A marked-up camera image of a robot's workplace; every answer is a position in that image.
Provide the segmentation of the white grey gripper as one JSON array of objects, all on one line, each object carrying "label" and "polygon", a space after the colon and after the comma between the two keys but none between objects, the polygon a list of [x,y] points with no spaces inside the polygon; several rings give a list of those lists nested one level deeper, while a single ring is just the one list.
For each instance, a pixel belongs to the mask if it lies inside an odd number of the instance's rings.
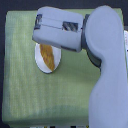
[{"label": "white grey gripper", "polygon": [[53,7],[39,8],[32,39],[39,44],[80,52],[86,48],[84,17]]}]

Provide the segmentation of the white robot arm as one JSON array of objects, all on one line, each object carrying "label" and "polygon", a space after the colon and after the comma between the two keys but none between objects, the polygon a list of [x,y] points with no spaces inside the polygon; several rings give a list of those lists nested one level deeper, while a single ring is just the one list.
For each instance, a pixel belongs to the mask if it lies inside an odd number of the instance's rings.
[{"label": "white robot arm", "polygon": [[53,7],[37,11],[32,39],[74,52],[86,50],[101,76],[89,98],[89,128],[128,128],[128,71],[119,15],[100,6],[81,15]]}]

